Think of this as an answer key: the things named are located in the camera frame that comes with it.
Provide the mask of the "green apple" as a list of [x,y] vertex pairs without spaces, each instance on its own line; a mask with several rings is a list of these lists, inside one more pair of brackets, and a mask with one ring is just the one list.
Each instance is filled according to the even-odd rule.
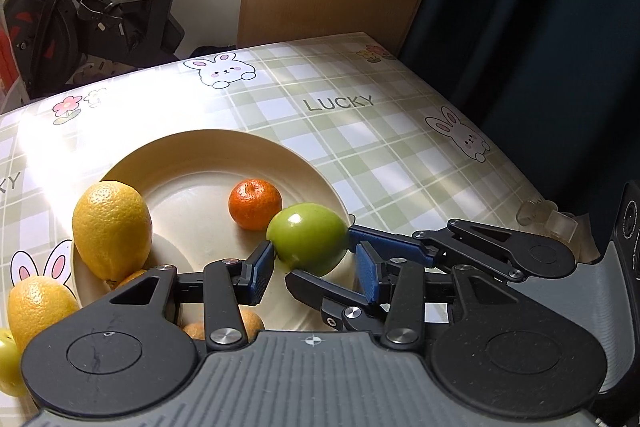
[[347,235],[348,226],[334,211],[314,202],[301,202],[272,218],[266,239],[289,270],[323,277],[344,258]]

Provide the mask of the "large yellow lemon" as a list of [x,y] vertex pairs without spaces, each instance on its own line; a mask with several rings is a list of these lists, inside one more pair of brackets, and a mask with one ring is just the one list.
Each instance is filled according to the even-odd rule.
[[148,206],[133,187],[118,181],[92,184],[72,218],[75,247],[102,281],[120,283],[148,259],[153,225]]

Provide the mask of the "orange tangerine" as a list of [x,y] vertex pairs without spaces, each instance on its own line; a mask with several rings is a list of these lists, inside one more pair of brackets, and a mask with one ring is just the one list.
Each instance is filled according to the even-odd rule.
[[265,230],[271,219],[282,210],[282,196],[266,180],[245,179],[232,188],[228,210],[233,221],[243,230]]

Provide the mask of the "clear plastic corner guard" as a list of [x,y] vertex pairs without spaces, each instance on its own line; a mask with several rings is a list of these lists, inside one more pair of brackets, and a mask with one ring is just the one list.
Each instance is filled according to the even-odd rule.
[[522,202],[516,213],[516,221],[521,227],[541,235],[570,243],[578,222],[572,216],[559,212],[558,206],[547,199],[533,199]]

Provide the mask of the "small tan kiwi fruit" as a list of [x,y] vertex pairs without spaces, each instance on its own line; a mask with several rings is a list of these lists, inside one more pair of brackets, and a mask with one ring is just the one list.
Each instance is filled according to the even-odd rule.
[[205,340],[206,338],[206,329],[203,321],[186,324],[182,330],[193,340]]

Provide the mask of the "brownish orange fruit near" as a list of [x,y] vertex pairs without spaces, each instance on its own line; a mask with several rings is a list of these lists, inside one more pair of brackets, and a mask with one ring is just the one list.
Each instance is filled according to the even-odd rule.
[[110,291],[114,291],[115,289],[117,289],[119,287],[127,285],[131,281],[135,280],[137,277],[141,277],[141,275],[144,275],[145,273],[146,273],[145,269],[140,269],[140,270],[132,272],[131,274],[128,275],[128,277],[125,277],[123,280],[121,280],[119,282],[106,281],[105,285],[108,287],[108,289]]

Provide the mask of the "brownish orange fruit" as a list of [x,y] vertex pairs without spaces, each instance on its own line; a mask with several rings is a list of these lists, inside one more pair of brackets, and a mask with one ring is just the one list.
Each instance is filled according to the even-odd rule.
[[140,270],[132,272],[131,274],[128,275],[128,277],[125,277],[123,280],[121,280],[119,282],[106,281],[105,285],[108,287],[108,289],[110,291],[114,291],[115,289],[117,289],[119,287],[127,285],[131,281],[135,280],[137,277],[141,277],[141,275],[144,275],[145,273],[146,273],[145,269],[140,269]]
[[249,307],[241,307],[240,314],[247,339],[250,343],[252,343],[255,340],[257,334],[265,329],[265,324],[262,321],[262,318]]

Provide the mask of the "brownish orange fruit middle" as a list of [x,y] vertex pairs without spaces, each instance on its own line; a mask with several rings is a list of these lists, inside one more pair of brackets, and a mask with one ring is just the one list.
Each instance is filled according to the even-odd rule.
[[247,339],[250,343],[252,343],[255,340],[257,334],[265,329],[265,324],[262,321],[262,318],[249,307],[241,307],[240,314]]

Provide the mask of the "yellow lemon far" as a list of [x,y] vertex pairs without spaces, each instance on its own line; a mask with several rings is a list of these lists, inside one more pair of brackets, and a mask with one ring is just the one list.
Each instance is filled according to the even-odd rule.
[[20,353],[30,340],[80,309],[73,293],[50,277],[33,275],[18,282],[8,298],[9,329]]

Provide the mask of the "yellow-green apple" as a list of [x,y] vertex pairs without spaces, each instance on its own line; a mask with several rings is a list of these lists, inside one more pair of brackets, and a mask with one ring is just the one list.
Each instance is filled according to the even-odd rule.
[[0,331],[0,388],[12,397],[27,392],[21,373],[21,352],[9,329]]

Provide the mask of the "cream round plate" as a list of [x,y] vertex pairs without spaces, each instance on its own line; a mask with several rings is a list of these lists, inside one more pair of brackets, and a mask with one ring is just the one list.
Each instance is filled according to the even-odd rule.
[[[228,197],[247,178],[272,183],[283,206],[314,202],[343,221],[340,196],[322,174],[292,150],[257,135],[231,130],[192,130],[164,136],[122,158],[101,181],[135,188],[148,205],[153,243],[145,268],[175,265],[180,274],[201,271],[209,262],[247,258],[265,232],[245,231],[228,211]],[[254,308],[267,329],[329,331],[320,312],[297,301],[285,286],[288,270],[277,260],[262,301]],[[81,306],[110,290],[74,251],[73,278]]]

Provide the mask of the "printed backdrop curtain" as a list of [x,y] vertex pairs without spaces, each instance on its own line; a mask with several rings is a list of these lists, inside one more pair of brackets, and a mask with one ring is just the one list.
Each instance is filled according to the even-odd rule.
[[29,101],[25,83],[18,71],[6,20],[1,15],[0,26],[0,74],[1,74],[1,113],[26,105]]

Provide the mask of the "black exercise bike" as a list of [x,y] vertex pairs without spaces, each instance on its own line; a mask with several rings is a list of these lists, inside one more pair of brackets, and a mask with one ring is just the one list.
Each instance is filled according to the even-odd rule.
[[10,49],[29,98],[66,90],[85,57],[133,68],[176,60],[174,0],[6,0]]

